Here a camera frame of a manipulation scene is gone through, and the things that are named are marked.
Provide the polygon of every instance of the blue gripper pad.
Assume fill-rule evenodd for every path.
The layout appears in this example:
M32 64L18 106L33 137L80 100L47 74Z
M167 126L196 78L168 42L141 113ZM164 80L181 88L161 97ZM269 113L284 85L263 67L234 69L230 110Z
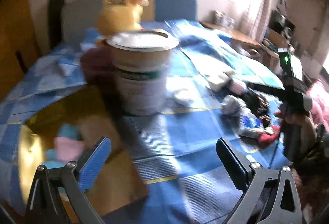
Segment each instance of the blue gripper pad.
M80 170L79 186L82 192L92 187L110 152L111 141L104 138Z

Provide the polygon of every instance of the wooden desk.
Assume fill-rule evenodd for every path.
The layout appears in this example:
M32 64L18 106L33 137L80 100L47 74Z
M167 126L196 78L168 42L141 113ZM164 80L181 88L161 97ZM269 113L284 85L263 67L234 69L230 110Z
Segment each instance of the wooden desk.
M225 27L218 26L218 25L210 23L210 22L200 22L200 24L209 29L218 29L225 33L228 33L232 37L232 44L241 44L241 46L244 49L262 50L268 56L269 62L266 62L266 60L263 60L263 56L262 56L261 63L265 64L271 71L274 69L277 61L279 60L279 55L277 53L271 51L265 45L255 41L254 39L252 39L251 37L248 37L247 35L243 34L240 31L229 30Z

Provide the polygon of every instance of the white lid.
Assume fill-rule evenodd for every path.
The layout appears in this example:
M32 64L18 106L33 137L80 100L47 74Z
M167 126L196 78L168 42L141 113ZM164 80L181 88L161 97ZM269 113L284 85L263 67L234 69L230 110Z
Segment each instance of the white lid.
M107 43L127 51L157 52L173 49L179 41L166 32L138 31L115 34Z

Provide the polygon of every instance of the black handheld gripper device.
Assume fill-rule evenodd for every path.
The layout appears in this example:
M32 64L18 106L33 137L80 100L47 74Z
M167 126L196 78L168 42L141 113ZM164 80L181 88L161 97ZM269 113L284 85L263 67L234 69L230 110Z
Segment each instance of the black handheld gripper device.
M26 206L25 223L71 224L58 191L58 187L63 187L80 223L104 224L83 192L91 188L110 152L110 140L102 137L78 161L52 169L39 165Z
M302 223L300 201L288 166L276 170L263 168L258 162L251 163L226 138L217 141L216 151L234 186L243 191L223 224ZM264 189L269 195L255 212Z
M283 102L281 111L283 114L283 121L280 127L280 132L284 134L284 156L291 162L298 161L303 153L300 152L301 147L301 126L291 125L285 121L286 115L294 113L309 115L312 109L312 98L306 94L306 86L302 81L302 66L300 60L290 55L288 49L278 49L280 66L282 68L282 83L285 89L274 88L261 84L249 82L248 88L256 91L261 91L279 98Z

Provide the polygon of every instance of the screw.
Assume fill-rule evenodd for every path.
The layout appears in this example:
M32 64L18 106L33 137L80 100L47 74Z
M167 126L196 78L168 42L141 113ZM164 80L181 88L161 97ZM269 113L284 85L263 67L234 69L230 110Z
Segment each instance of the screw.
M38 170L38 171L42 171L42 170L44 170L44 168L45 168L44 165L40 165L40 166L38 166L37 170Z
M66 164L67 167L69 168L74 168L77 164L75 163L75 161L70 161Z
M289 172L289 171L290 171L290 168L289 168L288 166L286 166L286 165L284 165L282 168L283 168L283 170L286 171L286 172Z
M251 166L256 169L261 167L261 165L258 162L251 163Z

